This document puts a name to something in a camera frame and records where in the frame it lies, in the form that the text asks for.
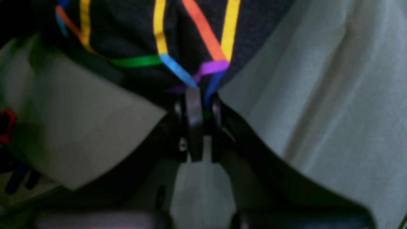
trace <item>blue stripe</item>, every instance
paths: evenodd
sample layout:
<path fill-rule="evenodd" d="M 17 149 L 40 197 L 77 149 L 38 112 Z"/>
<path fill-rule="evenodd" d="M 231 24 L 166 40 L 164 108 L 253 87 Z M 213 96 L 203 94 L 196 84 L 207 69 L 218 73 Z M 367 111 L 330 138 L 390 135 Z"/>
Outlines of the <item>blue stripe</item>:
<path fill-rule="evenodd" d="M 62 18 L 59 16 L 57 12 L 55 12 L 55 17 L 57 19 L 57 23 L 59 25 L 59 29 L 61 30 L 62 34 L 68 38 L 68 30 L 66 29 L 65 22 L 63 22 Z"/>
<path fill-rule="evenodd" d="M 175 73 L 180 80 L 182 80 L 184 83 L 186 83 L 189 87 L 191 88 L 196 88 L 198 85 L 195 82 L 194 78 L 185 71 L 172 57 L 170 57 L 168 54 L 163 53 L 160 56 L 162 62 L 167 65 L 169 69 L 173 73 Z"/>
<path fill-rule="evenodd" d="M 212 78 L 210 79 L 209 85 L 206 89 L 205 95 L 203 97 L 203 103 L 206 109 L 212 110 L 210 108 L 210 100 L 212 98 L 212 94 L 215 93 L 216 87 L 218 86 L 220 80 L 222 79 L 223 75 L 225 74 L 226 70 L 215 73 Z"/>
<path fill-rule="evenodd" d="M 68 6 L 69 0 L 59 0 L 58 5 L 60 5 L 63 9 Z"/>

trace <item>light gray fabric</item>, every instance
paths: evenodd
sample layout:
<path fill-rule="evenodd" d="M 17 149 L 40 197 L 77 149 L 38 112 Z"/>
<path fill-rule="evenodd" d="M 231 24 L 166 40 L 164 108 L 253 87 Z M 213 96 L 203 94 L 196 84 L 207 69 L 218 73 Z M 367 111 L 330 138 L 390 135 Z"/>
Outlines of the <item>light gray fabric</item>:
<path fill-rule="evenodd" d="M 404 0 L 298 0 L 221 90 L 270 148 L 380 229 L 407 212 L 406 25 Z"/>
<path fill-rule="evenodd" d="M 211 137 L 204 138 L 202 162 L 181 164 L 171 201 L 178 229 L 223 229 L 230 224 L 236 204 L 230 179 L 220 164 L 211 162 Z"/>
<path fill-rule="evenodd" d="M 165 115 L 38 37 L 0 52 L 0 106 L 18 115 L 12 152 L 77 189 L 127 157 Z"/>

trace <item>red plastic part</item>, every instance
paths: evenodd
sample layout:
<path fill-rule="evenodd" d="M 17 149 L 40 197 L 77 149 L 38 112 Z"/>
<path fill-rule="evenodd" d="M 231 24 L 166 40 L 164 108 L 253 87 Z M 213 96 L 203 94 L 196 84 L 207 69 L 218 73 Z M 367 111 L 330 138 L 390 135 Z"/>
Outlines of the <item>red plastic part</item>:
<path fill-rule="evenodd" d="M 17 120 L 17 115 L 14 114 L 11 110 L 9 110 L 7 108 L 4 108 L 3 111 L 1 112 L 1 115 L 4 115 L 4 114 L 7 114 L 10 116 L 10 122 L 7 126 L 7 133 L 0 135 L 0 143 L 8 145 L 10 142 L 11 132 L 13 131 L 13 127 Z"/>

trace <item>colorful line pattern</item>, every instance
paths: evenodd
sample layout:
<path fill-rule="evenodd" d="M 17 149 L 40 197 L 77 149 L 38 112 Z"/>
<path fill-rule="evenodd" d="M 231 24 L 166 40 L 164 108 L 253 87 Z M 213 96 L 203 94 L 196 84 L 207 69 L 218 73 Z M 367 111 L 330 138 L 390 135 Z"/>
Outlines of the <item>colorful line pattern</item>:
<path fill-rule="evenodd" d="M 213 73 L 217 73 L 219 71 L 224 71 L 229 68 L 229 62 L 226 60 L 221 60 L 221 61 L 210 61 L 210 62 L 204 62 L 202 63 L 201 67 L 199 70 L 193 75 L 193 78 L 197 83 L 199 83 L 202 80 L 202 77 L 204 75 L 209 75 Z M 171 94 L 179 94 L 185 89 L 187 86 L 185 84 L 179 85 L 173 88 L 166 89 L 165 92 L 171 93 Z"/>
<path fill-rule="evenodd" d="M 168 53 L 164 32 L 164 15 L 166 0 L 155 0 L 154 8 L 154 36 L 157 42 L 158 54 Z"/>
<path fill-rule="evenodd" d="M 200 7 L 194 0 L 182 0 L 186 10 L 197 26 L 199 33 L 208 49 L 213 60 L 226 59 L 225 54 L 222 51 L 221 45 L 213 33 L 208 20 L 202 13 Z"/>
<path fill-rule="evenodd" d="M 239 17 L 241 0 L 229 0 L 226 8 L 225 23 L 222 34 L 222 50 L 230 62 L 233 55 L 234 37 L 236 34 L 237 19 Z"/>
<path fill-rule="evenodd" d="M 90 53 L 95 51 L 90 47 L 90 0 L 81 0 L 81 30 L 82 30 L 82 45 Z"/>
<path fill-rule="evenodd" d="M 167 67 L 175 73 L 180 80 L 185 82 L 189 87 L 196 88 L 198 85 L 195 82 L 194 78 L 185 71 L 170 55 L 163 53 L 160 55 L 162 62 L 167 65 Z"/>
<path fill-rule="evenodd" d="M 82 41 L 82 32 L 81 30 L 69 19 L 68 15 L 66 15 L 65 11 L 63 10 L 62 6 L 57 5 L 55 7 L 56 13 L 62 18 L 65 25 L 78 37 L 80 41 Z"/>
<path fill-rule="evenodd" d="M 228 61 L 232 60 L 234 38 L 236 34 L 236 25 L 239 17 L 240 0 L 228 0 L 226 8 L 225 22 L 222 33 L 222 50 L 226 53 Z M 210 110 L 212 94 L 215 93 L 217 85 L 221 81 L 226 71 L 221 71 L 212 76 L 203 96 L 203 105 Z"/>
<path fill-rule="evenodd" d="M 142 57 L 133 57 L 126 59 L 110 59 L 110 62 L 114 65 L 125 68 L 138 68 L 144 66 L 152 66 L 162 64 L 159 55 L 150 55 Z"/>
<path fill-rule="evenodd" d="M 68 37 L 68 32 L 66 29 L 66 27 L 68 27 L 78 37 L 83 47 L 87 51 L 101 56 L 90 46 L 90 1 L 91 0 L 80 0 L 81 29 L 79 29 L 69 19 L 64 11 L 69 3 L 69 0 L 59 0 L 58 5 L 55 8 L 55 17 L 64 36 Z M 166 91 L 169 93 L 182 92 L 186 87 L 197 87 L 197 83 L 201 81 L 204 75 L 214 74 L 204 96 L 204 105 L 209 108 L 210 98 L 215 92 L 217 84 L 220 82 L 226 70 L 229 68 L 232 60 L 234 38 L 236 34 L 236 25 L 239 17 L 241 0 L 228 0 L 221 44 L 217 40 L 208 20 L 202 13 L 202 10 L 195 0 L 182 0 L 182 2 L 188 14 L 197 26 L 201 38 L 205 43 L 213 61 L 202 63 L 198 71 L 192 77 L 169 55 L 164 31 L 166 0 L 155 0 L 153 30 L 157 43 L 158 55 L 110 59 L 109 61 L 117 66 L 129 68 L 153 66 L 164 63 L 185 83 L 184 85 L 167 89 Z"/>

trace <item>yellow stripe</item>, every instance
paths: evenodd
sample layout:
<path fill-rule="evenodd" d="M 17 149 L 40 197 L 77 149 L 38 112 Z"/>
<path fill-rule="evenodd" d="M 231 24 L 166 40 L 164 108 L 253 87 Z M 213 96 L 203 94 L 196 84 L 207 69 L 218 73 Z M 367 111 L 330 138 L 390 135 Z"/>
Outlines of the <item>yellow stripe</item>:
<path fill-rule="evenodd" d="M 165 1 L 166 0 L 155 0 L 154 35 L 159 54 L 168 53 L 167 41 L 165 40 L 164 33 Z"/>
<path fill-rule="evenodd" d="M 88 52 L 93 52 L 90 47 L 90 0 L 81 0 L 81 30 L 82 30 L 82 45 Z"/>
<path fill-rule="evenodd" d="M 225 24 L 223 26 L 222 50 L 230 62 L 232 60 L 234 36 L 236 33 L 237 18 L 239 16 L 240 0 L 228 0 Z"/>

